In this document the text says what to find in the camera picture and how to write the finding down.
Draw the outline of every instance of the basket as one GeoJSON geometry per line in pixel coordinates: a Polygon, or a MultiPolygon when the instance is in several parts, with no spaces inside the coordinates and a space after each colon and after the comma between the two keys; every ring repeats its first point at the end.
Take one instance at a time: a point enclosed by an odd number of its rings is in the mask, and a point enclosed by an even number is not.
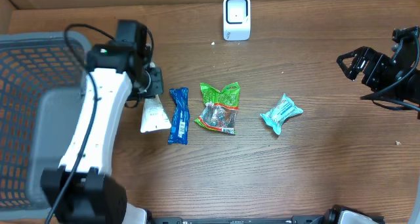
{"type": "MultiPolygon", "coordinates": [[[[78,54],[86,38],[69,33],[78,54]]],[[[0,219],[42,218],[44,168],[57,168],[81,111],[83,74],[62,32],[0,35],[0,219]]]]}

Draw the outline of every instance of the green snack bag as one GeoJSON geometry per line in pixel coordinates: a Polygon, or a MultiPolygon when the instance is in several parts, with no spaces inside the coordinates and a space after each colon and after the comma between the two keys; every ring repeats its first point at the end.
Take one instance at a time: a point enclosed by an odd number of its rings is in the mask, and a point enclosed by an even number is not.
{"type": "Polygon", "coordinates": [[[231,83],[220,92],[206,83],[200,83],[205,109],[195,119],[200,126],[235,135],[235,119],[238,113],[239,83],[231,83]]]}

